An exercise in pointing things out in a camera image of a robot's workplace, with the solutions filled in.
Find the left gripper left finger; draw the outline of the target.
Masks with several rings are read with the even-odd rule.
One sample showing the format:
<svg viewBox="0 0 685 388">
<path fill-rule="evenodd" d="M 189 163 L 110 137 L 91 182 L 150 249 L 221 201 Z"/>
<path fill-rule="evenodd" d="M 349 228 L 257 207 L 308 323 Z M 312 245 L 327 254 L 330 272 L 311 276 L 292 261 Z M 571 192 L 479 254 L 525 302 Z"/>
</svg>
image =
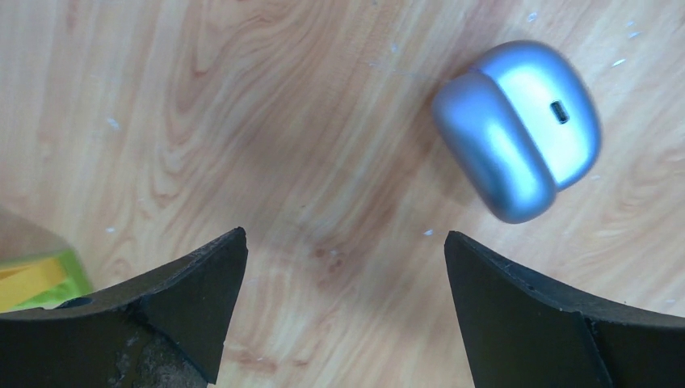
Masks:
<svg viewBox="0 0 685 388">
<path fill-rule="evenodd" d="M 112 287 L 2 314 L 2 386 L 215 383 L 247 257 L 238 227 Z"/>
</svg>

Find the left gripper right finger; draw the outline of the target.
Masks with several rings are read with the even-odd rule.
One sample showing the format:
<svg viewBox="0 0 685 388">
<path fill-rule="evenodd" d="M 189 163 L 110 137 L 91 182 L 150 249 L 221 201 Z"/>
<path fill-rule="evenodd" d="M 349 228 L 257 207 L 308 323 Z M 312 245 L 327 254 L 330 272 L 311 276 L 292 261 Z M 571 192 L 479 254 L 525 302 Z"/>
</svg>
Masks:
<svg viewBox="0 0 685 388">
<path fill-rule="evenodd" d="M 460 232 L 444 254 L 475 386 L 683 386 L 683 318 L 573 288 Z"/>
</svg>

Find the lavender oval charging case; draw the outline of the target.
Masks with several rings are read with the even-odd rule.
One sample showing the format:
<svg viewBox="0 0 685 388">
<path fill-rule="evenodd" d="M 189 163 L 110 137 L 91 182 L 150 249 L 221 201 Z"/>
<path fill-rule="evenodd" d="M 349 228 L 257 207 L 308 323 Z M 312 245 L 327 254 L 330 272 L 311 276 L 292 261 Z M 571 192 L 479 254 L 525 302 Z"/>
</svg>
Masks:
<svg viewBox="0 0 685 388">
<path fill-rule="evenodd" d="M 484 52 L 435 95 L 431 114 L 489 211 L 519 224 L 594 166 L 599 114 L 576 69 L 556 49 L 514 40 Z"/>
</svg>

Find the yellow green toy block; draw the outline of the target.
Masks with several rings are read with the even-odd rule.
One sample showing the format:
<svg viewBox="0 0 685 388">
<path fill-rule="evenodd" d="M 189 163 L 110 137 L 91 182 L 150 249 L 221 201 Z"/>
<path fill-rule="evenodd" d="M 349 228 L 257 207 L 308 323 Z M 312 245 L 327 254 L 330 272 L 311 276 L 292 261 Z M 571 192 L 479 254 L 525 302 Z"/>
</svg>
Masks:
<svg viewBox="0 0 685 388">
<path fill-rule="evenodd" d="M 73 250 L 1 260 L 1 312 L 53 308 L 94 291 Z"/>
</svg>

